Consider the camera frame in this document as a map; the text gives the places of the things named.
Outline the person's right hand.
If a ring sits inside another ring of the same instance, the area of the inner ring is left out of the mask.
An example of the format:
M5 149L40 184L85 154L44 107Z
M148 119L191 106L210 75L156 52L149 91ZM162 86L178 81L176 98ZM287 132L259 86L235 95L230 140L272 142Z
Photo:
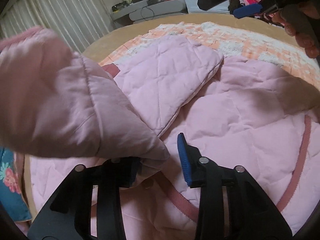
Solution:
M319 0L287 0L272 18L311 59L319 57Z

